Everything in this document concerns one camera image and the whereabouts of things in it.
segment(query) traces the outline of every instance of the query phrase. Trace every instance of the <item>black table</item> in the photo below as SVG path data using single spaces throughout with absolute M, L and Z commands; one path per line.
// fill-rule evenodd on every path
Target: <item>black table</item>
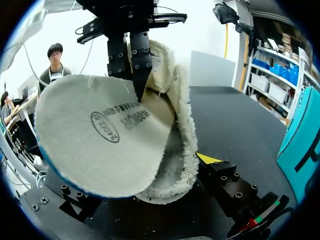
M 231 87 L 191 87 L 190 104 L 199 152 L 237 165 L 237 172 L 268 192 L 290 198 L 292 188 L 276 163 L 286 127 L 248 96 Z M 288 216 L 271 226 L 275 231 Z M 196 236 L 224 239 L 233 225 L 214 198 L 196 183 L 182 199 L 153 205 L 134 197 L 108 199 L 85 224 L 114 239 L 168 239 Z

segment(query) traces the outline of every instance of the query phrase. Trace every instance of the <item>terry cloth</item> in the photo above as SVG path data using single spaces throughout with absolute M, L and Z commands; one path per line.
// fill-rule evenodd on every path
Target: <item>terry cloth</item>
M 72 75 L 52 82 L 35 111 L 38 144 L 50 166 L 85 193 L 128 197 L 154 180 L 174 122 L 167 100 L 133 82 Z
M 147 87 L 169 99 L 176 121 L 155 180 L 136 196 L 148 203 L 167 204 L 183 197 L 196 181 L 199 164 L 195 156 L 197 138 L 188 104 L 189 86 L 185 69 L 175 64 L 174 53 L 160 42 L 150 40 L 150 52 L 152 71 Z

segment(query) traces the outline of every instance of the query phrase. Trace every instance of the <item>black hair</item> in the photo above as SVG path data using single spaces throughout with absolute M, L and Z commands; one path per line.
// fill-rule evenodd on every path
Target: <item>black hair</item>
M 5 100 L 9 96 L 9 93 L 7 91 L 4 92 L 1 96 L 1 108 L 5 105 Z
M 57 52 L 57 51 L 60 53 L 62 53 L 64 51 L 64 48 L 62 47 L 62 45 L 60 43 L 53 44 L 51 47 L 49 47 L 48 52 L 47 52 L 48 58 L 50 58 L 50 56 L 54 52 Z

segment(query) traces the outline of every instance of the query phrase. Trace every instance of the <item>teal box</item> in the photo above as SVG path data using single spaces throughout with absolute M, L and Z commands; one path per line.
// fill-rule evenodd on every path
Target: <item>teal box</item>
M 298 104 L 277 156 L 298 203 L 305 197 L 309 180 L 320 157 L 320 94 L 313 87 L 301 91 Z

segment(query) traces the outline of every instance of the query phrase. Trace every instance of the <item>man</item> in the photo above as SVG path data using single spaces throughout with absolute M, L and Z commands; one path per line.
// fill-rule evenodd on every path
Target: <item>man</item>
M 60 43 L 56 43 L 49 47 L 47 56 L 50 61 L 50 67 L 46 69 L 40 76 L 40 79 L 46 84 L 50 84 L 51 82 L 64 76 L 71 75 L 71 71 L 67 67 L 63 66 L 60 62 L 63 50 L 64 49 Z M 45 87 L 46 86 L 39 82 L 39 95 L 45 89 Z
M 3 125 L 8 125 L 11 119 L 15 116 L 15 113 L 18 109 L 19 105 L 17 105 L 16 107 L 14 106 L 11 99 L 9 98 L 9 94 L 7 91 L 4 94 L 2 94 L 0 117 Z

